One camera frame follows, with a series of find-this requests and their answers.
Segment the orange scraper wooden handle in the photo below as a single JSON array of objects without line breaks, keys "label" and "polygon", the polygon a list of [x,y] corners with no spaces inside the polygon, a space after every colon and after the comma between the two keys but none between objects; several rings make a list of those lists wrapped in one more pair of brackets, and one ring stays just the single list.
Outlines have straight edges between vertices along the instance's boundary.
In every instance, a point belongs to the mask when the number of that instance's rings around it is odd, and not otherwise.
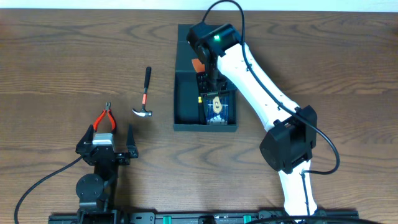
[{"label": "orange scraper wooden handle", "polygon": [[[194,70],[195,70],[197,73],[201,73],[201,72],[204,72],[204,71],[205,71],[205,65],[202,64],[202,63],[199,61],[198,58],[192,59],[192,65],[193,65]],[[221,105],[219,96],[215,96],[215,97],[213,98],[213,111],[214,111],[216,114],[219,114],[219,113],[221,113],[221,111],[222,111],[222,105]]]}]

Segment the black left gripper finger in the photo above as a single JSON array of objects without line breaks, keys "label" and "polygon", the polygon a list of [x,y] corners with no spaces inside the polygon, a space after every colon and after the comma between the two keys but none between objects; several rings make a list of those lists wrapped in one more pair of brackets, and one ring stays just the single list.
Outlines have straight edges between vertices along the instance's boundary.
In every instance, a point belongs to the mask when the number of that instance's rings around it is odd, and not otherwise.
[{"label": "black left gripper finger", "polygon": [[138,158],[139,152],[137,150],[136,142],[133,136],[133,127],[130,124],[127,131],[126,147],[130,158]]},{"label": "black left gripper finger", "polygon": [[89,125],[86,133],[83,135],[83,137],[80,139],[78,144],[76,145],[76,153],[84,153],[91,145],[93,142],[93,136],[94,136],[94,127],[93,125]]}]

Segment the small steel claw hammer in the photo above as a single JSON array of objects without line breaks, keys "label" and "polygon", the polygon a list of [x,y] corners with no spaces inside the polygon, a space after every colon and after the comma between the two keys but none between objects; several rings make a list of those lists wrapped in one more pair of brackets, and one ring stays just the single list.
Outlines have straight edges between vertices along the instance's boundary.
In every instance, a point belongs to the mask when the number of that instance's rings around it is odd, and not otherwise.
[{"label": "small steel claw hammer", "polygon": [[142,96],[142,106],[141,106],[141,110],[138,111],[136,109],[132,109],[132,112],[142,118],[145,117],[151,117],[152,116],[152,111],[147,111],[146,110],[146,103],[147,103],[147,92],[149,89],[149,83],[150,83],[150,76],[151,76],[151,71],[152,68],[151,67],[147,67],[146,68],[146,75],[145,75],[145,80],[144,80],[144,92],[143,92],[143,96]]}]

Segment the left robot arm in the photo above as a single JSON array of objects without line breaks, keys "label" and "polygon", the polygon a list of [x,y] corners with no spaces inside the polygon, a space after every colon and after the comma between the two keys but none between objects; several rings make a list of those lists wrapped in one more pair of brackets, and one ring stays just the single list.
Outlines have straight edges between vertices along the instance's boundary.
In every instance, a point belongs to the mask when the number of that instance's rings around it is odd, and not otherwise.
[{"label": "left robot arm", "polygon": [[118,183],[118,169],[128,166],[131,159],[139,157],[130,125],[127,132],[126,152],[116,152],[111,133],[96,134],[89,126],[76,145],[76,153],[94,167],[76,184],[79,198],[78,223],[129,223],[130,217],[114,205]]}]

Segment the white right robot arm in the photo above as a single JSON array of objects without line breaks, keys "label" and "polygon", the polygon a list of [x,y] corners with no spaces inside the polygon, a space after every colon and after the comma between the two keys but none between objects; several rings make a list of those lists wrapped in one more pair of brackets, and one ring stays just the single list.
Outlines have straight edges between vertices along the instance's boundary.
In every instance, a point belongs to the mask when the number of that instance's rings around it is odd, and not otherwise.
[{"label": "white right robot arm", "polygon": [[299,107],[278,89],[231,24],[214,29],[200,22],[189,29],[187,42],[205,70],[231,81],[256,112],[266,131],[259,148],[279,174],[285,212],[314,215],[318,207],[306,171],[316,145],[315,110]]}]

